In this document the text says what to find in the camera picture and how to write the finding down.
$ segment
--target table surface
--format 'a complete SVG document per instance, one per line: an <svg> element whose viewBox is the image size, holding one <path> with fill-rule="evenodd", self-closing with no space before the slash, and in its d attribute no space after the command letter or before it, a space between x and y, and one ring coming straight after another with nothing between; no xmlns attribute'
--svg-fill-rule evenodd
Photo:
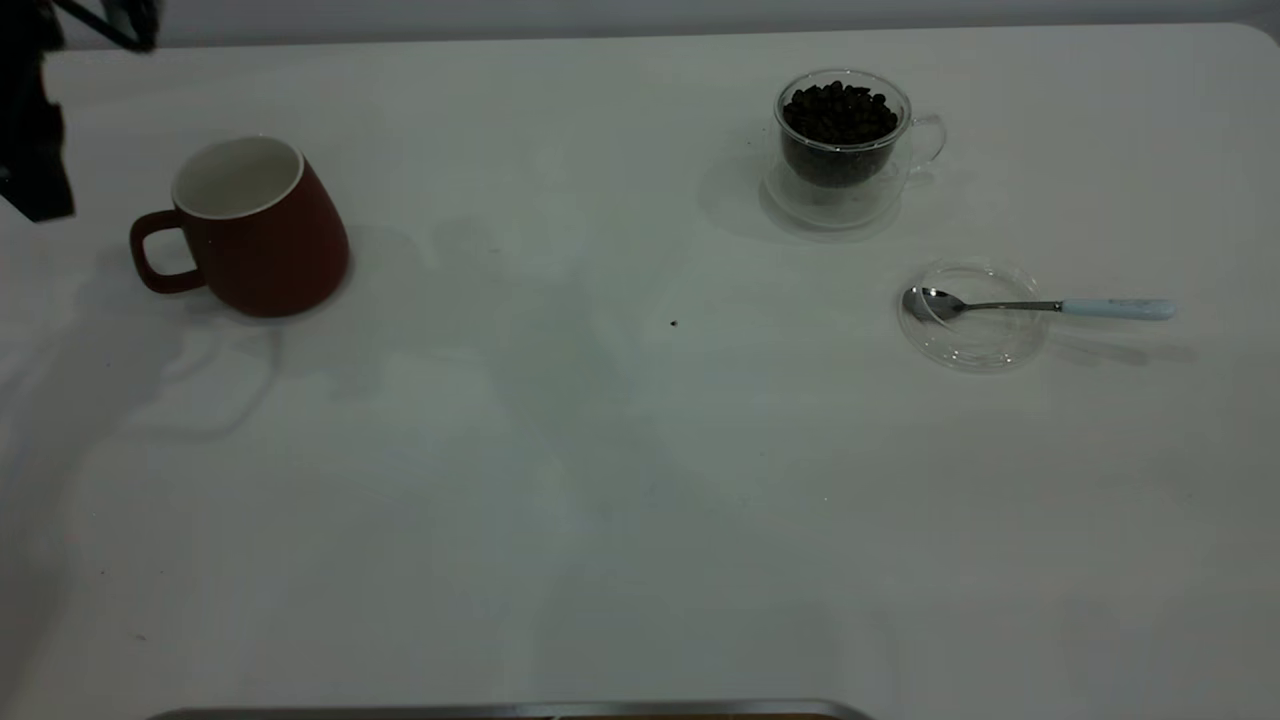
<svg viewBox="0 0 1280 720"><path fill-rule="evenodd" d="M872 237L762 204L774 94L832 65L950 129ZM1280 716L1262 33L69 53L47 85L79 214L0 208L0 716ZM348 224L340 295L261 322L146 291L129 223L257 132ZM951 372L893 296L968 255L1181 313L1061 319L1024 368Z"/></svg>

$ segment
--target spoon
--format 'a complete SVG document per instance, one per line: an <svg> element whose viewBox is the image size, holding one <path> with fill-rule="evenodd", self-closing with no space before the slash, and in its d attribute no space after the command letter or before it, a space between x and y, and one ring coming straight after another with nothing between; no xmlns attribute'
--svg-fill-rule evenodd
<svg viewBox="0 0 1280 720"><path fill-rule="evenodd" d="M933 287L911 287L902 293L902 307L923 322L950 320L969 310L1046 310L1064 315L1120 318L1125 320L1167 320L1176 307L1170 300L1057 300L1048 302L975 302Z"/></svg>

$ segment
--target red mug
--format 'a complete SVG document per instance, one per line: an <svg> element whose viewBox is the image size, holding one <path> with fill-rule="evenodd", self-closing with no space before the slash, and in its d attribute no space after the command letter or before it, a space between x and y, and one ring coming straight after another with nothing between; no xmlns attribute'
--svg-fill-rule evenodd
<svg viewBox="0 0 1280 720"><path fill-rule="evenodd" d="M173 181L173 210L143 215L129 231L133 265L155 292L209 286L246 315L278 318L315 307L347 273L347 231L297 147L242 137L205 147ZM196 269L163 275L143 240L180 228Z"/></svg>

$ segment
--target mug handle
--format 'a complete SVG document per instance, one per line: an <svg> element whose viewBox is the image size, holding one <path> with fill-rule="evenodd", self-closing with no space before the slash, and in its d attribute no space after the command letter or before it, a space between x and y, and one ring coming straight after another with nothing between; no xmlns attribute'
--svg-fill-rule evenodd
<svg viewBox="0 0 1280 720"><path fill-rule="evenodd" d="M151 263L147 263L147 252L142 247L142 241L154 232L179 227L182 227L182 215L177 210L161 210L150 215L142 215L129 228L129 251L133 252L133 266L137 268L138 277L142 278L142 284L147 286L152 292L172 295L205 286L205 275L200 272L200 268L178 273L177 275L161 275L155 272Z"/></svg>
<svg viewBox="0 0 1280 720"><path fill-rule="evenodd" d="M919 133L922 128L931 128L933 131L932 142L914 142L915 138L919 137L916 133ZM914 137L910 174L915 174L932 165L933 161L938 159L938 155L942 154L942 147L947 143L947 126L942 124L942 117L937 113L925 113L911 118L911 135Z"/></svg>

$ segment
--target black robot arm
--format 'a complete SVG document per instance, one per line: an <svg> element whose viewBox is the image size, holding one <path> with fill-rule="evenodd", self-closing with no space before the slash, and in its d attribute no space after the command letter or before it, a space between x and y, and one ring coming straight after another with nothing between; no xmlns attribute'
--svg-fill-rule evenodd
<svg viewBox="0 0 1280 720"><path fill-rule="evenodd" d="M159 29L155 0L109 0L115 24L73 0L0 0L0 196L37 223L76 211L63 168L61 108L49 102L41 76L45 53L64 44L54 4L134 53L155 49Z"/></svg>

